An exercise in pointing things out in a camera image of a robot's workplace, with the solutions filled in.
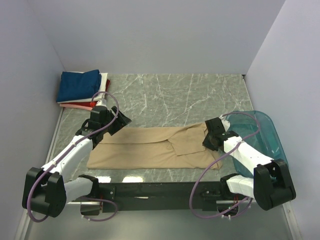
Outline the beige t shirt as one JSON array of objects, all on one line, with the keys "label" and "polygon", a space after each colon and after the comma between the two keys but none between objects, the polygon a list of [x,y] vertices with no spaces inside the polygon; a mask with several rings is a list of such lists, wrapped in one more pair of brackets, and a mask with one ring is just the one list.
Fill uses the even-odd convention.
[{"label": "beige t shirt", "polygon": [[175,127],[124,127],[106,133],[90,153],[88,169],[205,169],[219,158],[203,146],[205,123]]}]

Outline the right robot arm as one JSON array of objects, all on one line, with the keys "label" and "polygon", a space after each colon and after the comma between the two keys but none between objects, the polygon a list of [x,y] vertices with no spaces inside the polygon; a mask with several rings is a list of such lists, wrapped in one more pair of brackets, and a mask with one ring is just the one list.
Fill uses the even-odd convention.
[{"label": "right robot arm", "polygon": [[253,198],[265,211],[294,200],[297,196],[287,163],[273,159],[245,142],[229,122],[220,117],[205,121],[207,135],[203,146],[222,150],[233,157],[251,174],[234,173],[222,177],[219,193],[230,200],[236,194]]}]

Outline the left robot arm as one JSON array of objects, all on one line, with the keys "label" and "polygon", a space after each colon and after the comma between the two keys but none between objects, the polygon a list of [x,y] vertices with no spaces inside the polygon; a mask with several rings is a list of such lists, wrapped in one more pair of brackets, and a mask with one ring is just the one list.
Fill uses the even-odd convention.
[{"label": "left robot arm", "polygon": [[127,126],[131,119],[116,106],[108,109],[95,106],[90,117],[77,130],[71,142],[54,159],[41,168],[32,167],[25,177],[22,207],[30,214],[37,212],[46,218],[57,217],[65,205],[85,197],[94,201],[100,196],[99,180],[89,175],[79,175],[68,180],[76,165],[104,138],[114,135]]}]

